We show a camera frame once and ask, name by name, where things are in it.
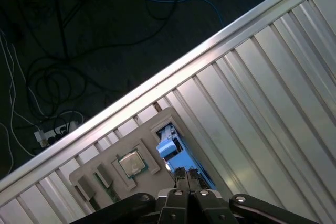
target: blue component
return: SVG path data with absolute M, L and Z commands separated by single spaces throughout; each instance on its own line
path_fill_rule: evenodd
M 156 149 L 159 151 L 160 157 L 165 157 L 177 150 L 176 145 L 171 139 L 163 140 Z
M 159 131 L 161 142 L 156 147 L 160 157 L 166 161 L 166 164 L 172 172 L 177 168 L 184 167 L 185 170 L 190 168 L 198 169 L 202 178 L 211 189 L 216 189 L 214 183 L 209 178 L 203 167 L 192 157 L 191 152 L 185 146 L 183 140 L 172 124 L 167 125 Z

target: corrugated metal surface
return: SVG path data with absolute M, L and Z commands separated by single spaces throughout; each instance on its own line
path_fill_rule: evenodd
M 1 181 L 0 222 L 70 223 L 93 212 L 70 193 L 69 174 L 172 106 L 233 194 L 336 223 L 336 0 L 271 1 L 93 118 L 97 126 L 71 133 L 76 144 Z

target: white cable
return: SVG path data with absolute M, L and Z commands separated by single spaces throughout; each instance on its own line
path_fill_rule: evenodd
M 14 60 L 13 60 L 13 57 L 12 57 L 12 54 L 10 53 L 10 50 L 9 50 L 9 48 L 8 48 L 8 43 L 7 43 L 7 40 L 4 38 L 4 40 L 5 40 L 5 42 L 6 42 L 6 47 L 7 47 L 7 51 L 8 51 L 8 53 L 9 53 L 9 56 L 10 56 L 10 58 L 11 58 L 11 61 L 12 61 L 12 64 L 13 64 L 13 68 L 12 68 L 12 70 L 9 68 L 9 74 L 11 75 L 11 85 L 10 85 L 10 87 L 9 87 L 9 97 L 10 97 L 10 104 L 11 104 L 11 106 L 13 107 L 13 103 L 12 103 L 12 94 L 11 94 L 11 90 L 12 90 L 12 86 L 14 85 L 15 86 L 15 84 L 14 84 L 14 68 L 15 68 L 15 65 L 14 65 Z M 35 126 L 36 127 L 36 129 L 38 130 L 38 131 L 40 131 L 40 128 L 37 126 L 37 125 L 35 125 L 34 123 L 32 123 L 31 121 L 29 121 L 28 119 L 26 119 L 26 118 L 24 118 L 22 115 L 20 115 L 19 113 L 17 113 L 16 111 L 14 111 L 14 113 L 18 116 L 18 117 L 20 117 L 20 118 L 22 118 L 23 120 L 25 120 L 27 123 L 29 123 L 30 125 L 33 125 L 33 126 Z
M 2 47 L 2 50 L 3 50 L 3 52 L 4 52 L 4 56 L 5 56 L 5 60 L 6 60 L 6 64 L 7 64 L 7 67 L 8 67 L 8 71 L 9 71 L 9 73 L 10 73 L 10 75 L 11 76 L 13 76 L 12 75 L 12 72 L 11 72 L 11 68 L 10 68 L 10 66 L 9 66 L 9 63 L 8 63 L 8 59 L 7 59 L 7 54 L 6 54 L 6 51 L 5 51 L 5 48 L 4 48 L 4 45 L 3 45 L 3 43 L 2 43 L 2 37 L 0 36 L 0 44 L 1 44 L 1 47 Z M 13 130 L 13 115 L 14 115 L 14 108 L 15 108 L 15 99 L 16 99 L 16 90 L 15 90 L 15 83 L 14 83 L 14 79 L 12 78 L 12 82 L 13 82 L 13 91 L 14 91 L 14 95 L 13 95 L 13 102 L 12 102 L 12 112 L 11 112 L 11 117 L 10 117 L 10 131 L 12 132 L 12 135 L 13 135 L 13 137 L 15 138 L 15 140 L 16 140 L 16 142 L 18 143 L 18 145 L 28 154 L 28 155 L 30 155 L 30 156 L 32 156 L 32 157 L 35 157 L 35 155 L 33 155 L 32 153 L 30 153 L 28 150 L 26 150 L 22 145 L 21 145 L 21 143 L 20 143 L 20 141 L 18 140 L 18 138 L 16 137 L 16 135 L 15 135 L 15 133 L 14 133 L 14 130 Z
M 84 116 L 83 116 L 83 114 L 80 113 L 80 112 L 78 112 L 78 111 L 76 111 L 76 110 L 66 111 L 66 112 L 61 113 L 60 115 L 64 115 L 64 114 L 68 114 L 68 113 L 76 113 L 76 114 L 79 114 L 80 117 L 82 118 L 82 121 L 81 121 L 80 124 L 82 124 L 82 123 L 84 122 Z
M 13 166 L 14 166 L 14 158 L 13 158 L 13 153 L 12 153 L 12 149 L 10 148 L 10 142 L 9 142 L 9 132 L 8 132 L 8 129 L 7 129 L 7 127 L 3 124 L 3 123 L 0 123 L 0 125 L 3 127 L 3 128 L 5 128 L 5 131 L 6 131 L 6 134 L 7 134 L 7 143 L 8 143 L 8 149 L 9 149 L 9 153 L 10 153 L 10 160 L 11 160 L 11 164 L 10 164 L 10 168 L 9 168 L 9 170 L 8 170 L 8 172 L 7 172 L 7 175 L 12 171 L 12 169 L 13 169 Z
M 17 58 L 16 49 L 15 49 L 15 47 L 14 47 L 13 44 L 12 44 L 12 47 L 13 47 L 13 49 L 14 49 L 14 56 L 15 56 L 16 62 L 17 62 L 17 64 L 18 64 L 18 66 L 19 66 L 19 69 L 20 69 L 20 72 L 21 72 L 21 74 L 22 74 L 22 77 L 23 77 L 23 79 L 25 80 L 25 83 L 26 83 L 26 77 L 25 77 L 25 74 L 24 74 L 23 71 L 22 71 L 21 64 L 20 64 L 20 62 L 19 62 L 19 60 L 18 60 L 18 58 Z M 32 94 L 32 96 L 33 96 L 33 98 L 34 98 L 34 100 L 35 100 L 35 102 L 36 102 L 37 108 L 38 108 L 38 110 L 40 111 L 41 115 L 43 115 L 44 117 L 46 117 L 46 116 L 43 114 L 43 112 L 42 112 L 42 110 L 41 110 L 41 107 L 40 107 L 40 104 L 38 103 L 37 98 L 36 98 L 35 94 L 33 93 L 32 89 L 31 89 L 30 87 L 28 87 L 28 90 L 31 92 L 31 94 Z

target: dark floor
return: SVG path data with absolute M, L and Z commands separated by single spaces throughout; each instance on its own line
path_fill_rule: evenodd
M 55 57 L 64 57 L 60 32 L 57 26 L 56 11 L 53 0 L 19 0 L 34 34 L 43 47 Z M 228 25 L 263 0 L 209 0 L 219 10 L 224 25 Z M 78 0 L 59 0 L 63 17 Z M 24 37 L 15 44 L 23 71 L 45 53 L 37 46 L 29 33 L 23 18 L 18 11 L 15 0 L 0 0 L 1 7 L 10 19 L 19 24 Z M 166 16 L 173 4 L 149 3 L 150 10 L 156 16 Z M 145 9 L 144 0 L 89 0 L 65 29 L 69 54 L 71 57 L 81 54 L 87 49 L 107 44 L 123 44 L 141 40 L 158 30 L 165 21 L 155 20 Z M 109 47 L 93 51 L 83 58 L 74 60 L 71 65 L 86 73 L 95 82 L 117 90 L 109 93 L 107 99 L 100 89 L 89 84 L 85 95 L 79 100 L 66 102 L 58 112 L 64 109 L 82 111 L 87 117 L 94 116 L 106 105 L 120 98 L 123 94 L 135 88 L 155 73 L 183 56 L 199 43 L 222 28 L 215 10 L 210 4 L 192 0 L 178 3 L 172 16 L 164 28 L 153 38 L 133 46 Z M 0 103 L 1 118 L 8 129 L 10 127 L 9 85 L 10 76 L 3 58 L 0 65 L 2 102 Z M 71 82 L 72 94 L 78 94 L 83 89 L 83 78 L 65 71 Z M 60 83 L 62 95 L 67 94 L 69 86 L 64 77 L 55 77 Z M 38 123 L 28 108 L 26 87 L 18 68 L 15 69 L 15 84 L 17 98 L 15 110 Z M 41 88 L 42 96 L 47 90 Z M 42 110 L 50 111 L 51 107 L 40 101 Z M 54 122 L 46 122 L 40 127 L 44 131 L 53 128 Z M 15 129 L 27 125 L 25 121 L 14 117 L 14 131 L 24 147 L 28 150 L 38 147 L 34 138 L 34 127 Z M 0 130 L 0 178 L 3 177 L 11 164 L 5 131 Z M 11 147 L 14 155 L 14 169 L 27 162 L 31 157 L 27 155 L 15 142 L 10 134 Z

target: power strip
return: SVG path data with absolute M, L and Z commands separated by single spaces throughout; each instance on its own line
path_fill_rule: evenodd
M 57 134 L 61 134 L 61 129 L 64 128 L 66 129 L 68 127 L 69 123 L 67 124 L 63 124 L 57 128 L 55 128 L 55 130 L 50 130 L 48 132 L 43 132 L 41 131 L 36 131 L 34 132 L 35 138 L 38 141 L 38 143 L 41 145 L 41 147 L 46 147 L 49 146 L 48 143 L 48 139 L 50 139 L 51 137 L 56 137 L 56 133 Z M 69 132 L 74 131 L 78 126 L 78 122 L 77 121 L 71 121 L 70 122 L 70 127 L 69 127 Z

